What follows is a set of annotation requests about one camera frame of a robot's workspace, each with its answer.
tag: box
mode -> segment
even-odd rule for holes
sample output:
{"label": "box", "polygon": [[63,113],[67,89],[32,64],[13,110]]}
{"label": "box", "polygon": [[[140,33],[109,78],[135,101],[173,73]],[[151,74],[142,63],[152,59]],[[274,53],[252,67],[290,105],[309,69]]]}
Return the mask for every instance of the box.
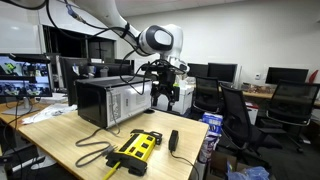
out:
{"label": "box", "polygon": [[227,162],[230,163],[231,171],[241,172],[250,166],[237,163],[237,158],[228,154],[213,151],[211,154],[211,162],[207,166],[206,180],[224,180],[228,172]]}
{"label": "box", "polygon": [[[132,76],[122,76],[125,81]],[[135,77],[128,83],[119,76],[76,80],[78,115],[101,128],[110,128],[151,107],[150,79]]]}
{"label": "box", "polygon": [[[172,111],[176,111],[183,115],[192,105],[192,94],[194,87],[187,85],[186,88],[180,88],[179,101],[176,101],[172,106]],[[158,98],[157,106],[153,106],[155,109],[162,111],[167,111],[168,108],[168,98],[165,95],[161,95]]]}
{"label": "box", "polygon": [[205,112],[202,116],[202,122],[209,124],[209,131],[215,136],[221,136],[223,117],[219,114]]}
{"label": "box", "polygon": [[65,103],[68,101],[68,97],[61,93],[52,93],[52,97],[36,97],[35,102],[42,104],[55,104],[55,103]]}

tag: office chair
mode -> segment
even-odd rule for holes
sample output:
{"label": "office chair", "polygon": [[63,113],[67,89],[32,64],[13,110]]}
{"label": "office chair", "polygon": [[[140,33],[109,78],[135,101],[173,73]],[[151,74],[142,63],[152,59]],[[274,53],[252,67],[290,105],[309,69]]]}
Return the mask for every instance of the office chair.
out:
{"label": "office chair", "polygon": [[[269,121],[261,120],[263,126],[268,128],[282,128],[285,124],[299,126],[296,134],[296,138],[299,139],[302,127],[310,123],[318,91],[318,84],[280,81],[266,109]],[[286,135],[297,146],[297,151],[302,153],[303,149],[299,143],[288,133]]]}
{"label": "office chair", "polygon": [[225,104],[222,132],[235,145],[235,155],[248,164],[244,151],[254,151],[257,156],[247,155],[262,161],[265,168],[269,169],[271,166],[261,158],[258,149],[260,147],[282,149],[281,144],[270,134],[282,134],[285,131],[258,128],[252,125],[242,91],[229,88],[224,84],[221,84],[221,90]]}
{"label": "office chair", "polygon": [[219,95],[217,78],[196,77],[196,92],[193,107],[202,112],[221,113],[223,101]]}

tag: monitor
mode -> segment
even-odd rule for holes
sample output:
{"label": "monitor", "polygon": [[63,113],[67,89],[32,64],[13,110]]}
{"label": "monitor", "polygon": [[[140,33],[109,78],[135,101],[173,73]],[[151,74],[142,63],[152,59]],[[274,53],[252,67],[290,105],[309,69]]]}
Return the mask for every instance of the monitor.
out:
{"label": "monitor", "polygon": [[134,71],[134,60],[123,60],[123,59],[115,59],[114,60],[115,64],[130,64],[132,71]]}
{"label": "monitor", "polygon": [[[24,98],[17,115],[38,110],[29,106],[27,97],[51,97],[46,56],[42,54],[0,54],[0,97]],[[3,112],[16,114],[16,108]]]}
{"label": "monitor", "polygon": [[87,58],[60,57],[61,73],[64,87],[67,89],[68,104],[77,104],[75,80],[88,78]]}
{"label": "monitor", "polygon": [[216,77],[219,82],[233,83],[237,64],[208,63],[208,77]]}
{"label": "monitor", "polygon": [[278,84],[280,79],[295,82],[305,82],[308,71],[308,69],[269,67],[266,84]]}
{"label": "monitor", "polygon": [[207,64],[193,64],[188,63],[188,66],[190,67],[189,72],[187,73],[190,77],[207,77],[208,75],[208,65]]}

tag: white wall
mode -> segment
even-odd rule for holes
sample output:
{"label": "white wall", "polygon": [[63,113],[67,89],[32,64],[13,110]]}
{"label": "white wall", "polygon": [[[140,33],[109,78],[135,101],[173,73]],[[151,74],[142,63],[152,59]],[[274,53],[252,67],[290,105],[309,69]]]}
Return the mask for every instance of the white wall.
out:
{"label": "white wall", "polygon": [[[105,27],[88,13],[74,8],[87,22]],[[75,32],[93,35],[99,30],[74,20],[68,15],[63,3],[50,0],[50,12],[58,27]],[[45,52],[44,36],[41,25],[53,26],[45,8],[29,11],[0,2],[0,53],[43,53]],[[117,40],[113,32],[105,32],[99,37]]]}
{"label": "white wall", "polygon": [[[51,0],[49,7],[50,7],[50,14],[51,14],[51,17],[52,17],[54,23],[61,29],[71,30],[74,32],[80,32],[80,33],[90,34],[90,35],[96,34],[101,31],[99,29],[91,28],[91,27],[73,19],[73,17],[71,17],[68,14],[66,5],[60,1]],[[93,16],[88,14],[87,12],[80,10],[76,7],[73,7],[73,10],[76,13],[78,13],[88,23],[95,25],[95,26],[98,26],[98,27],[106,27],[99,20],[97,20],[96,18],[94,18]],[[51,24],[51,22],[48,18],[46,8],[42,8],[39,10],[39,17],[40,17],[41,24],[53,27],[53,25]],[[115,33],[113,33],[112,31],[102,33],[98,36],[108,38],[108,39],[113,39],[113,40],[118,39],[118,36]]]}
{"label": "white wall", "polygon": [[0,2],[0,53],[41,53],[38,13]]}
{"label": "white wall", "polygon": [[[255,80],[255,74],[266,74],[269,66],[308,68],[309,75],[320,69],[319,19],[318,0],[251,0],[126,18],[139,30],[152,24],[181,26],[183,60],[238,63],[240,82],[259,85],[265,80]],[[126,42],[118,42],[117,58],[129,51]]]}

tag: table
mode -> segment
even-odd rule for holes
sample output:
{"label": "table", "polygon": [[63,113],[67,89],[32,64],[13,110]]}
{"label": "table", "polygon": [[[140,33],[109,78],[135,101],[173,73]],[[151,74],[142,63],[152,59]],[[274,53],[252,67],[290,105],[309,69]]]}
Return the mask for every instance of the table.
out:
{"label": "table", "polygon": [[[12,108],[15,108],[15,106],[17,105],[17,102],[10,102],[7,104],[8,107],[12,107]],[[35,107],[39,108],[40,110],[43,110],[44,108],[48,107],[50,104],[40,104],[40,103],[36,103],[34,104]],[[14,120],[15,119],[15,116],[13,115],[8,115],[8,114],[2,114],[1,112],[5,111],[5,110],[8,110],[8,107],[6,106],[6,104],[0,104],[0,120],[2,120],[3,122],[5,122],[6,124],[8,124],[10,121]],[[19,117],[17,119],[17,129],[19,129],[21,126],[23,126],[22,124],[22,119],[26,118],[26,117],[30,117],[30,116],[33,116],[35,114],[37,114],[38,112],[40,111],[35,111],[35,112],[32,112],[32,113],[29,113],[29,114],[26,114],[22,117]],[[15,128],[15,123],[12,122],[9,124],[12,128]]]}
{"label": "table", "polygon": [[[255,98],[271,99],[273,94],[271,94],[271,93],[253,93],[253,92],[243,91],[243,95],[249,96],[249,97],[255,97]],[[320,100],[316,100],[314,102],[314,106],[320,107]]]}
{"label": "table", "polygon": [[[163,134],[162,143],[156,146],[148,159],[147,173],[141,178],[128,173],[127,168],[120,168],[111,179],[188,179],[192,166],[187,162],[175,159],[168,150],[168,141],[173,129],[179,131],[179,142],[174,155],[186,158],[192,163],[198,156],[200,147],[206,136],[208,125],[194,120],[155,111],[153,114],[140,114],[120,123],[119,137],[107,131],[100,131],[87,142],[109,141],[112,145],[121,147],[130,136],[133,129],[156,131]],[[83,120],[73,111],[18,130],[37,145],[45,153],[55,159],[65,169],[79,179],[102,179],[111,169],[107,167],[106,159],[99,158],[93,163],[77,168],[75,162],[83,155],[90,153],[103,145],[76,147],[75,142],[88,137],[97,126]]]}

